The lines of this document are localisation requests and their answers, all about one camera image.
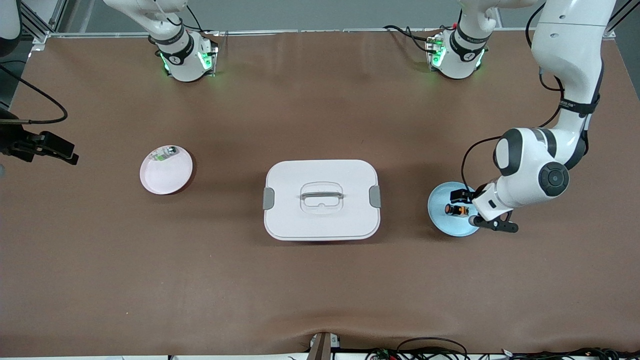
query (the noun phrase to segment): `blue plate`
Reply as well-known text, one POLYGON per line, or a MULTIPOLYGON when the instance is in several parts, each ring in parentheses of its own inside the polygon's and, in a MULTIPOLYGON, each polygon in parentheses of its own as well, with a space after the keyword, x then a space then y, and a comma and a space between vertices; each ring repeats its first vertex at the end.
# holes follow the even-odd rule
MULTIPOLYGON (((454 190, 464 189, 465 185, 457 181, 449 181, 448 183, 438 185, 431 195, 427 209, 431 221, 440 229, 441 232, 451 236, 469 236, 478 230, 478 227, 469 223, 469 217, 453 217, 444 212, 447 204, 451 203, 451 192, 454 190)), ((464 205, 469 208, 469 216, 478 215, 476 207, 473 204, 456 204, 464 205)))

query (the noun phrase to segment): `gray floor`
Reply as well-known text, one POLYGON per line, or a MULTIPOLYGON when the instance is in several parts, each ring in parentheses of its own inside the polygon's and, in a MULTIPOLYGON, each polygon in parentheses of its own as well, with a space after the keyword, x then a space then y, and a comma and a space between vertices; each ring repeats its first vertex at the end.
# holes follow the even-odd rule
MULTIPOLYGON (((144 31, 133 20, 111 9, 102 0, 72 0, 63 17, 61 32, 131 33, 144 31)), ((505 28, 523 28, 537 6, 502 9, 505 28)), ((205 29, 214 30, 336 30, 381 28, 385 25, 437 28, 450 25, 460 10, 454 0, 190 0, 189 5, 205 29)), ((195 25, 188 12, 180 15, 186 24, 195 25)), ((631 13, 617 28, 616 42, 629 75, 640 96, 640 10, 631 13)), ((22 44, 2 61, 26 60, 30 45, 22 44)), ((8 64, 22 72, 20 63, 8 64)), ((15 81, 0 74, 0 101, 8 102, 15 81)))

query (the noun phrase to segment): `small glass bottle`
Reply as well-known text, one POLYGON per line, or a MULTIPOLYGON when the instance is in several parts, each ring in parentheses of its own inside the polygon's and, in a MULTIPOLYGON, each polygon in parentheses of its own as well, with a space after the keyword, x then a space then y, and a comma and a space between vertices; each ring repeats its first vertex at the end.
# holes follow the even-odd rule
POLYGON ((175 146, 164 146, 153 150, 151 154, 149 154, 149 159, 154 161, 163 161, 168 158, 176 155, 178 153, 178 148, 175 146))

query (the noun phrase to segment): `orange and black battery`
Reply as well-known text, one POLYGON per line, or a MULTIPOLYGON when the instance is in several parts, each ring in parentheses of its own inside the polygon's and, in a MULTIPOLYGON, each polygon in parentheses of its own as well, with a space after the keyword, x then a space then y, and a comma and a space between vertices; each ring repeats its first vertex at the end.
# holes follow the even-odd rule
POLYGON ((467 216, 469 216, 469 208, 466 206, 447 204, 444 207, 444 212, 447 213, 447 215, 451 215, 454 217, 466 218, 467 216))

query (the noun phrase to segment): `brown table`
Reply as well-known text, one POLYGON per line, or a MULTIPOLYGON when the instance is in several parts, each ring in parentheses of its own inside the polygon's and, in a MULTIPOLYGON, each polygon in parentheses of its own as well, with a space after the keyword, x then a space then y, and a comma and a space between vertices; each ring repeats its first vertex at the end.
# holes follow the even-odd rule
MULTIPOLYGON (((556 108, 521 32, 490 45, 453 81, 390 33, 230 37, 215 78, 179 83, 144 38, 50 39, 24 76, 70 118, 30 130, 74 142, 80 162, 2 159, 0 356, 296 352, 318 331, 343 347, 443 336, 473 352, 637 350, 640 102, 613 41, 566 194, 516 211, 517 234, 450 238, 429 221, 430 191, 459 180, 470 144, 556 108), (152 195, 140 163, 169 143, 193 153, 197 175, 152 195), (380 230, 270 238, 269 168, 333 158, 377 169, 380 230)), ((12 110, 57 116, 24 86, 12 110)), ((492 146, 469 157, 472 185, 498 176, 492 146)))

